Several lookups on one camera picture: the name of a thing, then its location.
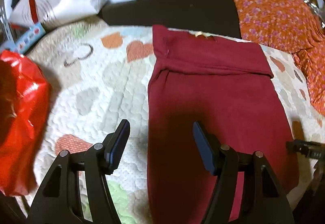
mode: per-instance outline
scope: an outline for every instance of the round metal pin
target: round metal pin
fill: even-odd
[[[94,145],[94,149],[95,149],[95,150],[100,150],[101,148],[103,148],[103,145],[102,145],[101,143],[96,143],[96,144]]]
[[[259,151],[259,150],[257,152],[255,152],[255,155],[257,157],[259,157],[259,158],[262,158],[264,156],[264,154],[261,151]]]
[[[67,150],[62,150],[62,151],[60,151],[60,156],[61,157],[64,157],[64,156],[66,156],[68,154],[68,151]]]
[[[223,144],[223,145],[221,145],[221,149],[222,149],[222,150],[229,150],[230,147],[229,147],[229,145],[227,145],[227,144]]]

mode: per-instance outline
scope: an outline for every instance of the dark brown cloth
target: dark brown cloth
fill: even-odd
[[[109,25],[161,24],[242,38],[233,0],[135,0],[106,4],[99,16]]]

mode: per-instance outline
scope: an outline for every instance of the quilted mattress cover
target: quilted mattress cover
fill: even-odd
[[[292,56],[261,48],[294,137],[325,142],[325,119],[311,106],[306,80]],[[94,16],[46,35],[28,57],[52,85],[51,112],[34,164],[38,185],[62,149],[87,150],[128,119],[130,137],[118,169],[107,176],[108,186],[122,223],[152,223],[147,196],[147,86],[156,60],[152,28],[108,26]],[[315,164],[298,158],[299,186],[287,196],[292,207],[310,183]],[[29,205],[36,191],[26,196]],[[84,216],[91,220],[84,174],[80,191]]]

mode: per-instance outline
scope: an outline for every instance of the orange floral cloth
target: orange floral cloth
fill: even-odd
[[[293,54],[325,115],[325,34],[303,0],[234,0],[242,38]]]

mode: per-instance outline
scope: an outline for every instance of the patterned bedspread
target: patterned bedspread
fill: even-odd
[[[294,136],[324,142],[325,119],[311,106],[306,80],[291,55],[261,47]],[[90,17],[48,34],[28,57],[40,66],[53,88],[51,113],[34,165],[37,183],[62,149],[87,150],[115,131],[121,119],[128,119],[130,137],[119,168],[107,176],[108,186],[122,223],[151,223],[147,85],[156,60],[152,28],[108,26]],[[292,207],[312,179],[314,163],[299,157],[300,183],[288,195]],[[85,218],[91,220],[83,174],[80,190]],[[35,193],[26,196],[30,205]]]

